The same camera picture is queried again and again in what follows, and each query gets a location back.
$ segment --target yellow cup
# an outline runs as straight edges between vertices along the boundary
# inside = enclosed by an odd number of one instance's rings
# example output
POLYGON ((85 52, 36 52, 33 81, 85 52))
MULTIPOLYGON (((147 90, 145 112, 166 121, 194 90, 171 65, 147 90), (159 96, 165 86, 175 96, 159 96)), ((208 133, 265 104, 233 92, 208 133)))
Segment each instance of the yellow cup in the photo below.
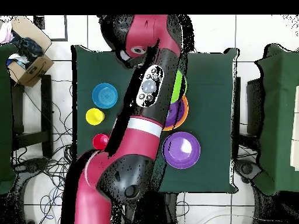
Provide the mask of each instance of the yellow cup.
POLYGON ((100 124, 105 118, 105 115, 102 111, 97 108, 89 109, 86 113, 86 120, 88 124, 91 125, 98 125, 100 124))

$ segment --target dark green tablecloth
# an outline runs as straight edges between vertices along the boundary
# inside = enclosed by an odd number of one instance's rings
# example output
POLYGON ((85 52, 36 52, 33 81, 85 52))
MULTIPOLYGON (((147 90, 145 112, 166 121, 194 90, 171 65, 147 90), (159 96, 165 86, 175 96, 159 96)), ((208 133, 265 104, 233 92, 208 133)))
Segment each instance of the dark green tablecloth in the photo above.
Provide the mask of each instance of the dark green tablecloth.
POLYGON ((299 192, 299 171, 290 166, 299 53, 272 44, 258 64, 266 97, 259 159, 264 172, 255 178, 255 184, 266 195, 278 191, 299 192))
POLYGON ((13 127, 11 81, 6 61, 17 51, 18 49, 12 44, 0 45, 0 194, 7 193, 15 179, 15 172, 11 167, 13 127))
MULTIPOLYGON (((110 134, 121 108, 124 93, 133 74, 117 62, 112 52, 91 52, 76 46, 77 52, 77 153, 92 149, 92 138, 98 133, 110 134), (103 110, 105 120, 97 126, 86 122, 85 114, 93 107, 93 88, 99 83, 111 83, 119 100, 103 110)), ((166 165, 161 151, 155 162, 152 181, 163 192, 224 192, 233 193, 230 184, 232 62, 236 49, 226 54, 189 54, 186 97, 189 115, 175 131, 187 131, 200 142, 199 161, 191 168, 178 170, 166 165)), ((171 132, 163 132, 161 143, 171 132)))

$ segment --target purple bowl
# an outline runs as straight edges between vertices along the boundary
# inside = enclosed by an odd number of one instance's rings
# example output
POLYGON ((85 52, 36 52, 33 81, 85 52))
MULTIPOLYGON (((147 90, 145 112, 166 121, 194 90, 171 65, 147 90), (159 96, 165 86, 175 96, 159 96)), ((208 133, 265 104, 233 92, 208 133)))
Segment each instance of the purple bowl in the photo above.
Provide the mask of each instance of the purple bowl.
POLYGON ((188 132, 176 132, 166 138, 162 154, 169 165, 176 169, 192 167, 199 159, 198 140, 188 132))
POLYGON ((172 103, 168 110, 168 115, 165 121, 165 127, 170 127, 178 123, 184 116, 184 110, 185 107, 182 99, 180 101, 176 101, 172 103))

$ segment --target cardboard box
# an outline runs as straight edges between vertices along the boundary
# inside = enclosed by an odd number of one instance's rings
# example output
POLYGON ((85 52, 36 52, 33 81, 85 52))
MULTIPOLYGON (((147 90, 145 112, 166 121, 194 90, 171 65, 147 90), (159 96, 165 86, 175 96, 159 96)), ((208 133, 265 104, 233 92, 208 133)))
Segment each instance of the cardboard box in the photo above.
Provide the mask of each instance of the cardboard box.
MULTIPOLYGON (((21 38, 31 38, 34 40, 45 53, 46 50, 51 46, 51 40, 44 34, 37 26, 35 26, 25 16, 14 16, 12 19, 12 29, 21 38)), ((31 66, 25 70, 15 61, 8 65, 11 69, 11 78, 19 84, 24 86, 33 87, 54 64, 46 55, 38 57, 31 66)))

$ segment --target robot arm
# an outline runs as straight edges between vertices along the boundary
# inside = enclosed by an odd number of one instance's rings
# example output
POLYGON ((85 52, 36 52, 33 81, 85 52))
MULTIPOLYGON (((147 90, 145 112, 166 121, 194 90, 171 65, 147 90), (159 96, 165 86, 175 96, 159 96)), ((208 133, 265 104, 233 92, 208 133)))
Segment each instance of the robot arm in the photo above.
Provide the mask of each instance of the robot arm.
POLYGON ((176 16, 101 16, 100 24, 106 42, 126 66, 142 56, 145 60, 134 71, 106 149, 92 153, 86 163, 75 224, 109 224, 111 201, 134 205, 146 192, 182 49, 176 16))

